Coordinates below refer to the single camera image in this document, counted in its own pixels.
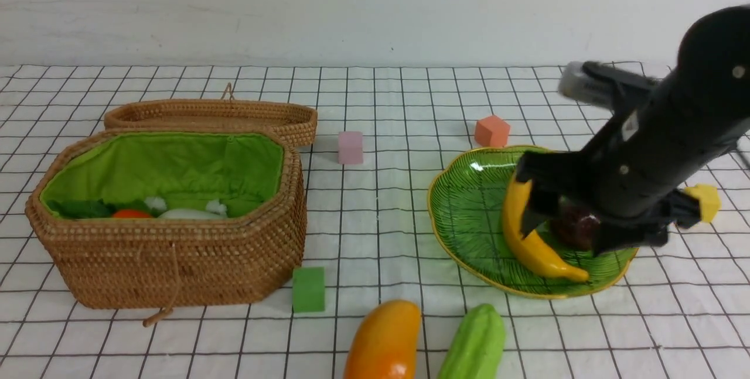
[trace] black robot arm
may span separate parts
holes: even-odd
[[[750,130],[750,8],[694,23],[677,67],[656,81],[595,62],[566,67],[559,92],[612,110],[578,152],[527,152],[516,181],[532,180],[522,233],[574,206],[598,219],[594,254],[667,243],[669,224],[701,221],[678,187]]]

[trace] white wall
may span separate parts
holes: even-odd
[[[0,64],[673,61],[750,0],[0,0]]]

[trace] yellow block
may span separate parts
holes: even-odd
[[[697,184],[686,187],[685,193],[698,200],[701,206],[701,221],[710,223],[721,208],[721,200],[718,198],[716,187],[708,184]]]

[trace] basket rope loop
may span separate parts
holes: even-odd
[[[234,98],[234,90],[233,90],[233,87],[232,87],[232,82],[227,82],[227,87],[224,88],[224,93],[221,94],[221,98],[220,99],[224,99],[224,97],[227,96],[227,93],[230,94],[230,102],[234,101],[235,98]]]
[[[143,326],[148,327],[152,326],[153,324],[157,323],[159,320],[164,319],[165,317],[169,316],[174,312],[174,305],[177,301],[177,297],[180,294],[180,288],[182,287],[182,280],[180,280],[180,267],[177,263],[177,249],[175,248],[175,243],[172,243],[171,245],[172,250],[172,267],[174,267],[174,273],[175,273],[175,291],[174,294],[172,294],[172,299],[169,300],[169,302],[166,304],[166,306],[159,310],[159,312],[150,315],[149,317],[145,318],[143,320]]]

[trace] green cucumber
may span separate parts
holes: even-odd
[[[506,345],[503,318],[491,304],[466,313],[437,379],[495,379]]]

